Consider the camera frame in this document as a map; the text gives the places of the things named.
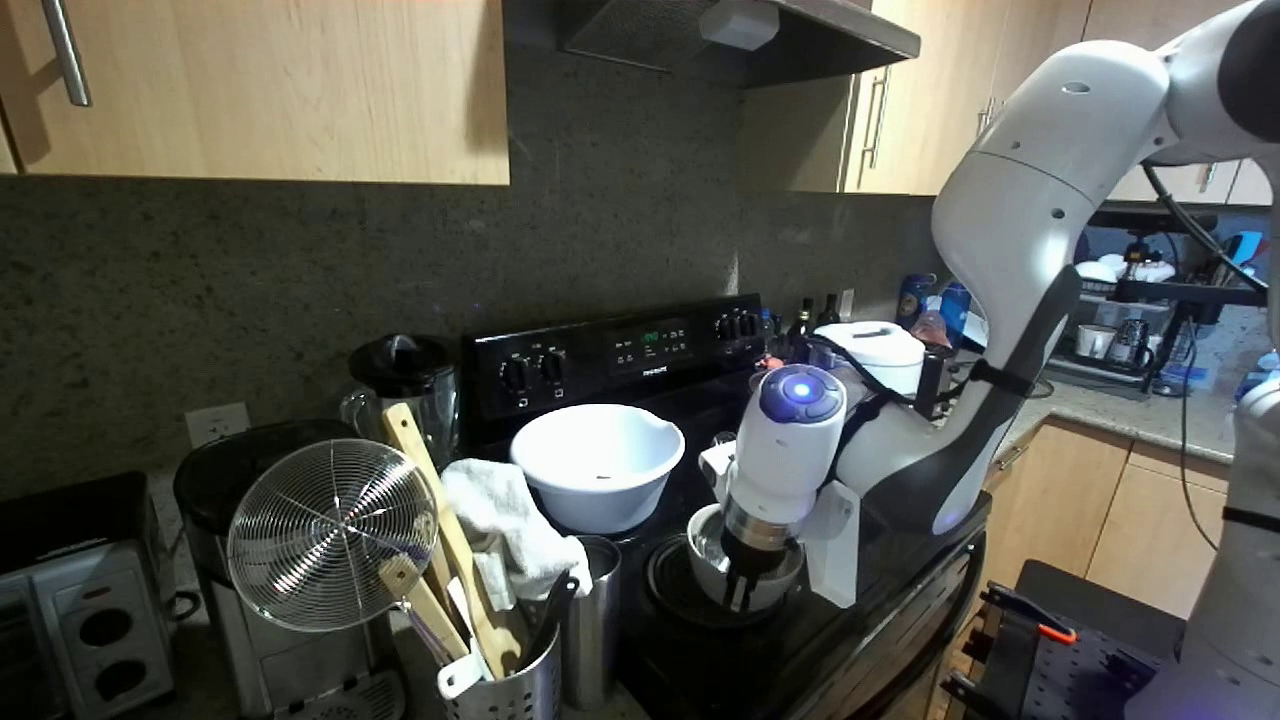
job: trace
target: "range hood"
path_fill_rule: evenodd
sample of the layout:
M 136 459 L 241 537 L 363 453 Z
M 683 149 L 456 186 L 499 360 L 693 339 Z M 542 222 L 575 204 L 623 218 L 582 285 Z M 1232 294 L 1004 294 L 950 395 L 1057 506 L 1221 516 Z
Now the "range hood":
M 791 82 L 919 55 L 874 0 L 562 0 L 562 46 L 717 82 Z

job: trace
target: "wall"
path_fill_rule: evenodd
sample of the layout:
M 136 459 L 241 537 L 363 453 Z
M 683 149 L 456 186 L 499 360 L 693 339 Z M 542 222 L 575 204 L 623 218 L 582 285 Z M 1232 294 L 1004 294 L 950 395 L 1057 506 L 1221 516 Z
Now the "wall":
M 928 263 L 928 204 L 741 191 L 741 91 L 512 46 L 512 186 L 0 185 L 0 495 L 187 449 L 183 407 L 317 414 L 344 353 Z

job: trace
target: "stove control panel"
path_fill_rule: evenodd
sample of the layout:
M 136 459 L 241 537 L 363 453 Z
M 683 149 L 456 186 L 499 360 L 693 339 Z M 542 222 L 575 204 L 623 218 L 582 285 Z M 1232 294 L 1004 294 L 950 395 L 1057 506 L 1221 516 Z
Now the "stove control panel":
M 741 376 L 762 354 L 762 294 L 474 336 L 466 339 L 470 442 L 506 442 L 515 423 L 549 407 Z

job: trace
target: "cable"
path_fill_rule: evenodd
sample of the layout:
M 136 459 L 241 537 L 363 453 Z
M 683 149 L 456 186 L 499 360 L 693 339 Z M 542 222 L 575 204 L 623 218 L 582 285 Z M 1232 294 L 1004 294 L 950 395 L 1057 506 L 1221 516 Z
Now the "cable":
M 1201 248 L 1210 248 L 1210 257 L 1215 257 L 1221 263 L 1230 263 L 1232 275 L 1240 275 L 1248 289 L 1269 293 L 1263 278 L 1248 275 L 1248 270 L 1210 237 L 1210 226 L 1201 226 L 1201 222 L 1169 197 L 1164 181 L 1157 175 L 1157 166 L 1154 166 L 1150 161 L 1145 161 L 1142 166 L 1145 166 L 1157 200 L 1169 208 L 1169 217 L 1182 218 L 1185 230 L 1188 230 Z
M 1185 502 L 1188 502 L 1188 516 L 1201 531 L 1201 538 L 1215 550 L 1215 538 L 1204 531 L 1201 523 L 1201 513 L 1197 513 L 1197 500 L 1191 500 L 1191 481 L 1188 481 L 1188 427 L 1191 427 L 1191 367 L 1197 367 L 1197 344 L 1201 344 L 1201 323 L 1191 318 L 1191 347 L 1188 347 L 1188 367 L 1185 367 L 1185 405 L 1182 405 L 1182 438 L 1178 438 L 1178 476 L 1182 476 L 1182 488 L 1185 488 Z

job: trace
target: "white mixing bowl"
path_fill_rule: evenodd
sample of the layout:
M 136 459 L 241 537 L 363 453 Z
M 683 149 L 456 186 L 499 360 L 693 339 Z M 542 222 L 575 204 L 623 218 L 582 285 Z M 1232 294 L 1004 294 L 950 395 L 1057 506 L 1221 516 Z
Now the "white mixing bowl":
M 575 537 L 643 523 L 683 454 L 683 430 L 634 405 L 573 405 L 529 419 L 512 459 L 549 520 Z

